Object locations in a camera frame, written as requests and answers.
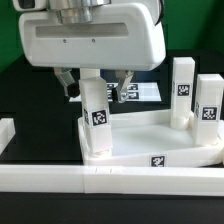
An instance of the white tray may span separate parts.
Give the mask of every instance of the white tray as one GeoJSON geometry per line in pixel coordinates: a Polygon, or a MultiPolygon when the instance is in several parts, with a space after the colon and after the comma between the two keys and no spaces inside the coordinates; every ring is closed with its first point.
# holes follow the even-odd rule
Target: white tray
{"type": "Polygon", "coordinates": [[[223,161],[223,121],[216,145],[194,147],[191,125],[185,131],[170,128],[170,110],[116,114],[110,119],[114,147],[109,156],[101,157],[89,153],[83,119],[78,120],[85,165],[200,167],[223,161]]]}

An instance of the metal cylinder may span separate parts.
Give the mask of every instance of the metal cylinder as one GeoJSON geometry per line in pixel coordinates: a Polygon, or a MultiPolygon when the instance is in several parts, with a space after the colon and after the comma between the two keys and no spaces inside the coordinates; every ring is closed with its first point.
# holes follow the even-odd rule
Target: metal cylinder
{"type": "Polygon", "coordinates": [[[57,11],[62,24],[88,23],[93,20],[91,8],[109,4],[110,0],[48,0],[48,10],[57,11]]]}

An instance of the white robot body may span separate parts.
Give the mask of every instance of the white robot body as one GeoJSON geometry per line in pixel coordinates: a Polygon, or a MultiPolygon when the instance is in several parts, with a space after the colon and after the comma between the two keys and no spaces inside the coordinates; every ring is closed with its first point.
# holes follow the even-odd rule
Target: white robot body
{"type": "Polygon", "coordinates": [[[25,55],[34,66],[152,70],[164,60],[165,44],[161,23],[155,25],[158,6],[152,17],[146,2],[92,7],[89,23],[61,24],[56,11],[24,13],[25,55]]]}

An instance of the white base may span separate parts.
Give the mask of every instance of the white base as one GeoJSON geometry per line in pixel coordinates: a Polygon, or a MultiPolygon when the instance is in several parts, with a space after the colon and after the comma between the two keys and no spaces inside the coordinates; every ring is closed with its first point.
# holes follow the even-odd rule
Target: white base
{"type": "Polygon", "coordinates": [[[83,120],[78,120],[83,161],[91,166],[152,166],[152,157],[164,156],[167,167],[199,167],[223,161],[224,123],[220,122],[216,145],[194,147],[192,130],[170,128],[170,110],[111,115],[112,155],[91,156],[83,120]]]}

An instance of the black cable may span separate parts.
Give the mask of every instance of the black cable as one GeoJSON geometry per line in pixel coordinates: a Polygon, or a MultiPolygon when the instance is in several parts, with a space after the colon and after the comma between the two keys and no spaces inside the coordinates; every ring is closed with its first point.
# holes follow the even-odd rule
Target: black cable
{"type": "Polygon", "coordinates": [[[158,21],[156,22],[155,26],[162,21],[164,15],[165,15],[165,2],[164,2],[164,0],[160,0],[160,5],[161,5],[160,15],[159,15],[158,21]]]}

